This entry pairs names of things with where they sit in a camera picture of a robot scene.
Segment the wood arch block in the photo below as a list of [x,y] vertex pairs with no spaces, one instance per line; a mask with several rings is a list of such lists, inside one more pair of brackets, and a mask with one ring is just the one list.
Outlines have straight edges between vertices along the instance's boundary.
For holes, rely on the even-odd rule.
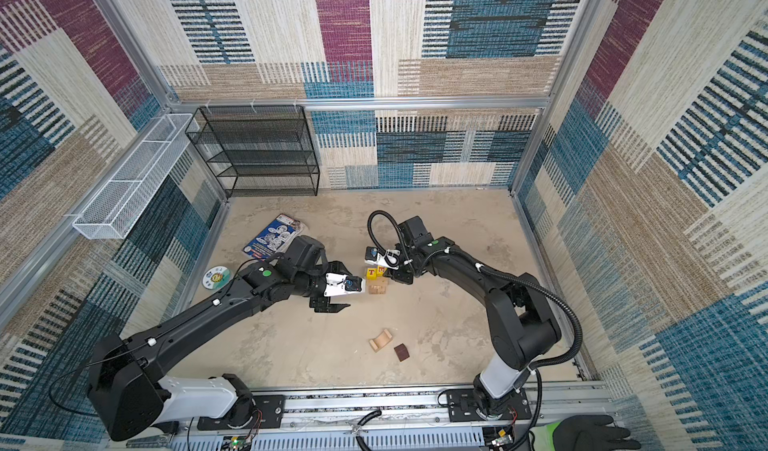
[[392,333],[388,329],[384,329],[376,337],[369,339],[368,343],[374,352],[379,352],[386,347],[392,339]]

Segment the plain wood block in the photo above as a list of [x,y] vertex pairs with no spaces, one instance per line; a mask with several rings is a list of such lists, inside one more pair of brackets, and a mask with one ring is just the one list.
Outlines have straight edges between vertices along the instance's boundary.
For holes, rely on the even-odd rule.
[[363,280],[363,282],[364,282],[364,284],[367,287],[370,287],[370,286],[384,286],[384,287],[387,287],[388,284],[389,284],[389,279],[386,278],[386,277],[381,276],[381,277],[377,277],[376,279],[365,278]]

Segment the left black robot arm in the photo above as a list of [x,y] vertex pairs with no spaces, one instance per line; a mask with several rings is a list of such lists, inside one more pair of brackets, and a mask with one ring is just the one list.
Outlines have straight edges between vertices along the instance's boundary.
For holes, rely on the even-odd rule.
[[226,287],[171,319],[127,338],[102,338],[93,350],[87,397],[113,441],[196,417],[242,427],[255,405],[237,376],[175,379],[169,372],[223,331],[278,302],[300,296],[318,313],[338,313],[343,307],[331,303],[327,289],[361,283],[342,262],[327,259],[322,243],[299,236],[286,252],[248,264]]

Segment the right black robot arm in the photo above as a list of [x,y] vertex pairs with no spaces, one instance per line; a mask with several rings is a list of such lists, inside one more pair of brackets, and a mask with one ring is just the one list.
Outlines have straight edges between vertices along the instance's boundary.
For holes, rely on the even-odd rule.
[[397,248],[408,261],[407,281],[431,274],[455,284],[484,306],[495,355],[476,378],[477,392],[499,400],[518,391],[530,376],[530,365],[562,338],[536,278],[510,275],[482,263],[454,241],[433,237],[420,217],[399,223],[397,233]]

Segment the black and green gloved hand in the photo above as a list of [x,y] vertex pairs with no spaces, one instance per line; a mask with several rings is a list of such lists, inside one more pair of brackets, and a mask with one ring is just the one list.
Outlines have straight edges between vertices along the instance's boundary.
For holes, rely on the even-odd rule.
[[617,426],[609,415],[575,415],[534,427],[530,449],[545,451],[640,450],[629,429]]

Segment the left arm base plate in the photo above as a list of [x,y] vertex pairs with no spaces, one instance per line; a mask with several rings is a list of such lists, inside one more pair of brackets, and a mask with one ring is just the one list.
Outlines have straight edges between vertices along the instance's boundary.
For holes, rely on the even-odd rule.
[[285,411],[286,396],[283,394],[256,394],[251,399],[246,431],[279,429]]

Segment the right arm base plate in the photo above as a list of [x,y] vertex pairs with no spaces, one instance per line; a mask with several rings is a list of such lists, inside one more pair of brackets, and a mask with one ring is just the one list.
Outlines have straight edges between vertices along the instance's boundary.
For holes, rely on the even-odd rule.
[[447,409],[450,422],[512,421],[532,417],[530,401],[524,391],[494,399],[474,389],[449,388],[438,394],[437,401]]

